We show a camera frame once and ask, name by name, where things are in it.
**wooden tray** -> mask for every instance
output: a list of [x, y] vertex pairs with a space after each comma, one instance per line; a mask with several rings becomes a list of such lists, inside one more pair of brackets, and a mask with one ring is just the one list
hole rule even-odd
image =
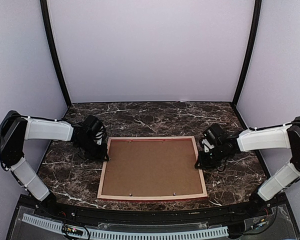
[[110, 137], [97, 198], [174, 201], [206, 198], [202, 170], [195, 169], [194, 136]]

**marble table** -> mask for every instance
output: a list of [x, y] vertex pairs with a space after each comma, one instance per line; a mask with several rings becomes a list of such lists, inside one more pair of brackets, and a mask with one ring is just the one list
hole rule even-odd
[[[81, 122], [88, 115], [101, 119], [110, 137], [195, 136], [198, 142], [203, 131], [213, 123], [232, 133], [242, 129], [226, 102], [77, 103], [65, 117]], [[125, 202], [97, 199], [101, 170], [102, 162], [81, 159], [72, 143], [54, 141], [38, 175], [59, 203], [129, 211], [189, 210], [247, 202], [254, 189], [266, 179], [256, 155], [240, 153], [229, 159], [224, 172], [203, 171], [208, 198]]]

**white panel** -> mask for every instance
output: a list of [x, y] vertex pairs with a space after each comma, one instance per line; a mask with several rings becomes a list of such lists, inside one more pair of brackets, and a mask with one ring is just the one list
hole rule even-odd
[[[51, 60], [38, 0], [0, 0], [0, 123], [9, 110], [60, 118], [66, 104]], [[25, 156], [38, 169], [48, 141], [31, 140]], [[20, 193], [11, 173], [0, 167], [0, 240], [6, 234]]]
[[50, 0], [73, 102], [231, 101], [254, 0]]
[[[262, 2], [253, 55], [238, 108], [246, 123], [263, 127], [300, 116], [300, 0]], [[272, 174], [289, 150], [262, 151]], [[300, 182], [287, 192], [300, 228]]]

